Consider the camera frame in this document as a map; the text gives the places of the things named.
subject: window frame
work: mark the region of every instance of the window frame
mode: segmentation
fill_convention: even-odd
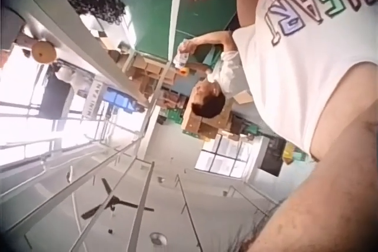
[[[201,153],[202,153],[202,152],[206,152],[206,153],[209,153],[209,154],[213,154],[213,159],[212,159],[212,161],[211,161],[211,164],[210,164],[208,170],[198,169],[196,166],[194,167],[194,169],[195,169],[196,171],[200,171],[200,172],[207,172],[207,173],[210,173],[210,174],[215,174],[215,175],[219,175],[219,176],[225,176],[225,177],[228,177],[228,178],[237,178],[237,179],[240,179],[241,177],[233,177],[233,176],[232,176],[232,172],[233,172],[233,170],[234,170],[234,168],[235,168],[235,164],[236,164],[237,161],[239,161],[239,162],[243,162],[245,165],[247,165],[248,159],[247,159],[246,161],[244,161],[244,160],[242,160],[242,159],[239,158],[239,154],[240,154],[240,151],[241,151],[241,149],[242,149],[242,145],[243,145],[244,143],[243,143],[243,142],[240,143],[240,146],[238,147],[237,152],[236,152],[236,157],[233,158],[233,157],[231,157],[231,156],[222,155],[222,154],[219,154],[219,153],[218,153],[222,140],[223,140],[223,139],[227,139],[227,138],[224,137],[223,135],[221,135],[221,134],[217,134],[217,136],[216,136],[216,138],[214,139],[214,141],[216,141],[218,137],[219,137],[219,140],[218,140],[218,142],[217,142],[217,145],[216,145],[216,147],[215,147],[215,150],[206,150],[206,149],[203,149],[203,148],[202,148],[202,150],[201,150]],[[226,159],[230,159],[230,160],[233,161],[233,165],[232,165],[231,170],[230,170],[230,173],[229,173],[228,175],[226,175],[226,174],[220,174],[220,173],[218,173],[218,172],[212,172],[212,171],[211,171],[211,169],[212,169],[212,167],[213,167],[213,165],[214,165],[214,161],[216,160],[217,157],[226,158]]]

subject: dark hair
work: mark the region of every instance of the dark hair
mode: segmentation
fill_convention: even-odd
[[[203,98],[203,103],[192,103],[191,110],[195,115],[203,118],[213,118],[221,113],[224,104],[226,103],[226,97],[222,92],[218,96],[209,94]]]

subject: window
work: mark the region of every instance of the window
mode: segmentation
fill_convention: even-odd
[[[195,169],[241,178],[251,153],[251,144],[217,135],[215,139],[204,143]]]

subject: white t-shirt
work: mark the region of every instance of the white t-shirt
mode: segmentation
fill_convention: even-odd
[[[211,74],[207,75],[210,82],[218,82],[225,97],[230,98],[241,91],[249,90],[240,55],[237,51],[222,53],[220,61]]]
[[[378,64],[378,5],[259,0],[255,25],[233,38],[262,119],[309,153],[321,112],[348,69]]]

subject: metal pole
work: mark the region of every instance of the metal pole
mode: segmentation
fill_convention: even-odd
[[[144,207],[145,207],[146,199],[147,199],[148,188],[149,188],[149,184],[151,183],[152,172],[154,171],[154,167],[155,167],[155,162],[152,162],[148,175],[147,175],[146,182],[144,183],[141,200],[139,201],[138,209],[136,210],[134,222],[132,224],[132,230],[131,230],[127,252],[136,252],[136,247],[138,245],[139,231],[141,230],[142,217],[143,217]]]
[[[177,183],[180,185],[181,193],[183,193],[184,202],[185,202],[185,205],[187,207],[187,211],[188,211],[188,215],[189,215],[189,220],[190,220],[191,228],[193,229],[195,239],[197,240],[197,247],[200,249],[201,252],[203,252],[202,245],[201,245],[201,242],[200,242],[200,238],[198,237],[197,230],[195,229],[195,226],[194,226],[193,218],[191,217],[191,213],[190,213],[190,210],[189,210],[188,202],[187,202],[187,199],[185,197],[184,188],[183,188],[183,185],[181,183],[179,174],[176,175],[176,179],[177,179]]]
[[[272,202],[275,205],[279,205],[279,202],[273,200],[271,197],[267,196],[266,194],[264,194],[263,192],[258,190],[256,187],[252,186],[251,184],[248,184],[247,182],[244,182],[244,183],[245,183],[245,185],[247,185],[250,189],[254,190],[260,196],[264,197],[265,199],[267,199],[268,201]]]
[[[10,148],[15,148],[15,147],[20,147],[20,146],[27,146],[27,145],[32,145],[32,144],[41,143],[41,142],[48,142],[48,141],[51,141],[51,140],[55,140],[57,138],[59,138],[59,137],[53,137],[53,138],[41,139],[41,140],[34,140],[34,141],[29,141],[29,142],[10,143],[9,145],[0,146],[0,150],[10,149]]]
[[[82,243],[84,243],[84,239],[88,235],[90,229],[95,225],[95,223],[98,220],[98,218],[100,217],[101,213],[105,210],[106,205],[109,203],[110,199],[114,196],[114,192],[117,189],[118,185],[121,183],[121,181],[123,180],[123,178],[129,172],[129,170],[133,166],[134,162],[135,162],[135,158],[132,160],[132,162],[130,163],[130,165],[128,166],[128,168],[124,171],[124,173],[122,174],[122,176],[119,178],[117,184],[113,187],[113,190],[109,193],[109,195],[106,197],[106,199],[102,202],[100,208],[96,211],[96,213],[94,214],[94,216],[92,216],[91,220],[85,226],[84,230],[80,233],[79,237],[76,239],[76,241],[72,245],[72,247],[70,249],[70,252],[77,252],[79,250],[79,248],[80,248],[80,245]]]
[[[252,206],[254,206],[264,216],[266,216],[266,217],[268,216],[268,214],[266,212],[264,212],[262,209],[260,209],[258,206],[256,206],[250,199],[248,199],[243,193],[241,193],[239,190],[237,190],[233,185],[231,185],[230,187],[232,187],[236,192],[238,192],[245,200],[248,201],[248,203],[250,203]]]
[[[73,166],[70,166],[69,183],[72,183],[72,177],[73,177]],[[71,200],[72,200],[72,209],[73,209],[73,214],[75,216],[75,222],[76,222],[77,230],[78,230],[79,234],[81,235],[82,234],[82,224],[80,223],[79,213],[77,212],[77,202],[76,202],[75,192],[72,192]],[[84,240],[83,240],[83,247],[84,247],[84,251],[88,252],[87,245],[85,244]]]
[[[51,212],[58,204],[63,202],[73,191],[78,190],[83,184],[85,184],[93,175],[98,173],[101,169],[106,167],[109,163],[111,163],[114,159],[117,158],[120,152],[124,152],[131,147],[138,140],[132,142],[128,146],[124,147],[120,151],[115,152],[113,155],[105,159],[103,162],[96,165],[91,170],[87,171],[84,175],[79,177],[77,180],[72,182],[70,185],[66,186],[54,196],[43,202],[37,208],[32,210],[29,214],[24,216],[14,225],[12,225],[9,229],[7,229],[4,233],[4,237],[6,239],[18,238],[22,237],[26,232],[28,232],[37,222],[42,220],[49,212]]]

